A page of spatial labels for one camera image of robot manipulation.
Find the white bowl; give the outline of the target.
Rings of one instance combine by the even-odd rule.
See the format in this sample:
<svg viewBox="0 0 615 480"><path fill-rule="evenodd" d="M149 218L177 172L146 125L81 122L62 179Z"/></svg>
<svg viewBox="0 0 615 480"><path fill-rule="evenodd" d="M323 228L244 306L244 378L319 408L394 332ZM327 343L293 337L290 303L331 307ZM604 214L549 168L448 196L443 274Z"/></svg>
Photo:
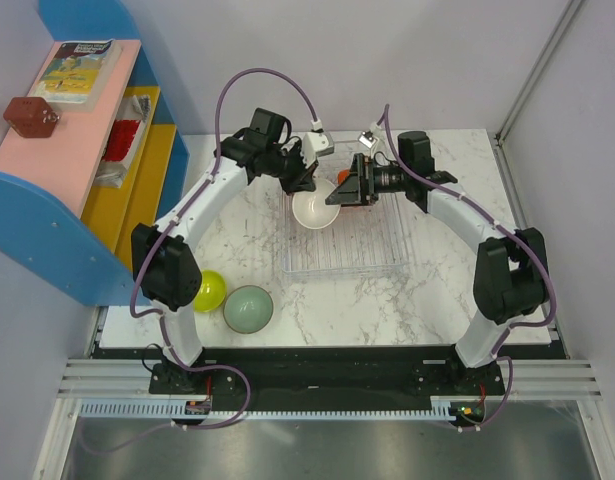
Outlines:
<svg viewBox="0 0 615 480"><path fill-rule="evenodd" d="M314 180L316 189L293 195L291 207L295 220L310 230L320 230L331 225L338 217L341 206L328 205L325 200L335 190L335 185L324 178Z"/></svg>

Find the clear wire dish rack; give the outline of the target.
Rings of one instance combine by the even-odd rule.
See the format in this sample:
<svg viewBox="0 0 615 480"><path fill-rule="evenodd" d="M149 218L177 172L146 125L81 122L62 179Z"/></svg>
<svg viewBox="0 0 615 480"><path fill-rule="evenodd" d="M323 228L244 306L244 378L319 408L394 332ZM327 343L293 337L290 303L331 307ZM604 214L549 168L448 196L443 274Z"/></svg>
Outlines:
<svg viewBox="0 0 615 480"><path fill-rule="evenodd" d="M389 193L373 206L343 207L322 230L299 224L292 199L280 195L280 267L293 280L390 275L410 262L399 197Z"/></svg>

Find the orange bowl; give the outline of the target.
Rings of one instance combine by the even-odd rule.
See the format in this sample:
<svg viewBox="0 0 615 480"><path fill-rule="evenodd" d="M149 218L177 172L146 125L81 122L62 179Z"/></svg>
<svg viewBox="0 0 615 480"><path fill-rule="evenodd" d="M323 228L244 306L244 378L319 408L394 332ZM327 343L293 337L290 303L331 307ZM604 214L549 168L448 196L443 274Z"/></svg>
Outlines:
<svg viewBox="0 0 615 480"><path fill-rule="evenodd" d="M337 183L341 185L347 179L348 176L349 176L348 169L339 171L337 175Z"/></svg>

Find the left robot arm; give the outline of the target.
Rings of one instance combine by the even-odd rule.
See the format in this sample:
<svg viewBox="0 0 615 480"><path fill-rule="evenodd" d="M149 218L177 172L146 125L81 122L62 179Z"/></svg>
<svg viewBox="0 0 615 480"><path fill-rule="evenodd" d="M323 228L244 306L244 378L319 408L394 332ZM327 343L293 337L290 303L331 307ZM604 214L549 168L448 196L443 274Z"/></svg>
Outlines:
<svg viewBox="0 0 615 480"><path fill-rule="evenodd" d="M203 345L192 303L202 274L194 253L221 210L260 176L276 178L292 194L312 191L318 159L333 151L320 121L294 138L290 121L258 108L249 126L216 141L214 161L196 185L152 226L138 224L131 234L134 290L130 314L158 318L166 356L177 363L172 382L195 393L206 369L195 361Z"/></svg>

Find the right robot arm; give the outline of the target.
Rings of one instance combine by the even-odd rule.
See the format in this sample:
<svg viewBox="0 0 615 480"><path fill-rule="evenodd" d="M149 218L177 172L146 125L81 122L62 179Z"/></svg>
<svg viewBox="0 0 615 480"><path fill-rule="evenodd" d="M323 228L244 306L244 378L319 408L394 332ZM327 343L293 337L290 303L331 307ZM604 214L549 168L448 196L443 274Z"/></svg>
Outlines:
<svg viewBox="0 0 615 480"><path fill-rule="evenodd" d="M326 198L328 205L370 206L387 193L402 193L422 212L445 224L475 254L473 297L476 313L454 346L459 359L445 368L454 392L470 392L481 381L480 367L492 363L528 316L555 303L545 241L535 228L515 229L497 221L472 200L449 172L436 168L423 131L397 138L361 133L365 153L354 155L349 172Z"/></svg>

